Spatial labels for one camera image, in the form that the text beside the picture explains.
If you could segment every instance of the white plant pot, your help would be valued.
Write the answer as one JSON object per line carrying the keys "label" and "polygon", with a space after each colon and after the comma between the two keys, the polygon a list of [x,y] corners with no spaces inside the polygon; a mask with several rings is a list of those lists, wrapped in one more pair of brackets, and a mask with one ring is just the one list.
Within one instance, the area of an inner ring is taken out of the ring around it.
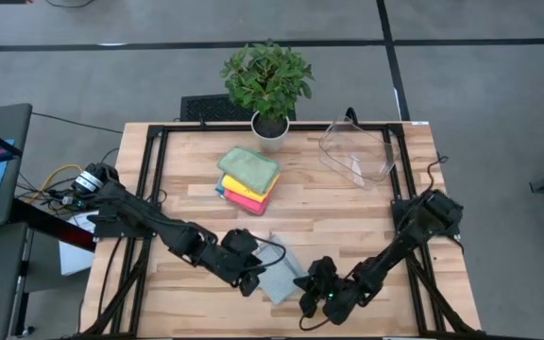
{"label": "white plant pot", "polygon": [[251,130],[253,131],[253,134],[255,135],[255,137],[257,138],[259,144],[260,144],[260,149],[263,151],[263,152],[266,152],[266,153],[274,153],[274,152],[279,152],[282,148],[282,142],[284,141],[284,137],[287,135],[287,132],[289,131],[289,117],[286,117],[286,120],[287,120],[287,129],[282,133],[282,135],[280,135],[279,137],[276,137],[276,138],[266,138],[266,137],[263,137],[263,136],[260,136],[256,131],[255,131],[255,127],[253,126],[253,122],[255,121],[255,117],[260,114],[258,111],[256,111],[253,116],[251,117]]}

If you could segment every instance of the yellow cable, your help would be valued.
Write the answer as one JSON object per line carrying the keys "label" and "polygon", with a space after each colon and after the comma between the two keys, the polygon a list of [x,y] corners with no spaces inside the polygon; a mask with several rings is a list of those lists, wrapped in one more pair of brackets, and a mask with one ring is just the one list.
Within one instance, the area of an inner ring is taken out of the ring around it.
{"label": "yellow cable", "polygon": [[81,173],[83,171],[83,169],[81,169],[80,166],[76,165],[76,164],[66,164],[66,165],[63,165],[61,167],[59,167],[58,169],[54,170],[53,173],[51,173],[47,179],[45,180],[45,182],[42,184],[42,187],[39,189],[39,191],[37,193],[35,193],[35,195],[33,197],[31,197],[26,203],[28,204],[32,204],[35,199],[37,199],[37,197],[39,197],[39,195],[43,192],[43,189],[45,189],[47,187],[47,185],[49,184],[49,182],[54,178],[54,176],[62,171],[62,170],[66,170],[68,168],[76,168],[76,170],[79,171],[79,173]]}

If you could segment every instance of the gray carpet floor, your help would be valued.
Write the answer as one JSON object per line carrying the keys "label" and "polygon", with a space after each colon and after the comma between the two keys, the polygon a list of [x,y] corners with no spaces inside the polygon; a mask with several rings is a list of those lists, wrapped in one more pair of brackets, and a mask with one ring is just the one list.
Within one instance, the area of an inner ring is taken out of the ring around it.
{"label": "gray carpet floor", "polygon": [[[76,5],[79,0],[58,0]],[[544,38],[544,1],[386,0],[394,39]],[[381,39],[375,1],[96,0],[67,9],[0,6],[0,45]],[[314,66],[299,120],[398,120],[383,47],[299,48]],[[0,52],[0,105],[107,128],[171,121],[184,95],[222,94],[232,49]],[[544,45],[397,47],[411,118],[429,121],[484,329],[544,338]],[[98,161],[120,135],[33,117],[22,172],[37,185],[62,164]],[[52,243],[41,238],[40,243]],[[51,257],[54,246],[45,246]],[[87,273],[31,295],[31,339],[77,327]]]}

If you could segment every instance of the green leaves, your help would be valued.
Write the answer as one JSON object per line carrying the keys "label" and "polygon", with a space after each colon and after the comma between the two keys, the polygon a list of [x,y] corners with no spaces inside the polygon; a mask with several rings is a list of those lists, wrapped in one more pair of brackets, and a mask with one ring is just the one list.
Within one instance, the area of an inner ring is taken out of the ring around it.
{"label": "green leaves", "polygon": [[290,47],[283,49],[271,40],[250,48],[245,45],[224,62],[220,76],[233,103],[270,119],[284,119],[298,96],[312,97],[304,81],[314,80],[312,65]]}

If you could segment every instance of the potted plant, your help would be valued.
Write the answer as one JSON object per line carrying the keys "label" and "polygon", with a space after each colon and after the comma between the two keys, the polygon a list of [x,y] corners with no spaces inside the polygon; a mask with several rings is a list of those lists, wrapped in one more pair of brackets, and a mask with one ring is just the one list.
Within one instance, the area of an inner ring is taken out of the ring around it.
{"label": "potted plant", "polygon": [[224,62],[220,72],[232,103],[253,110],[251,129],[264,152],[277,152],[289,130],[287,114],[298,96],[312,97],[305,77],[314,80],[312,65],[291,47],[276,43],[245,45]]}

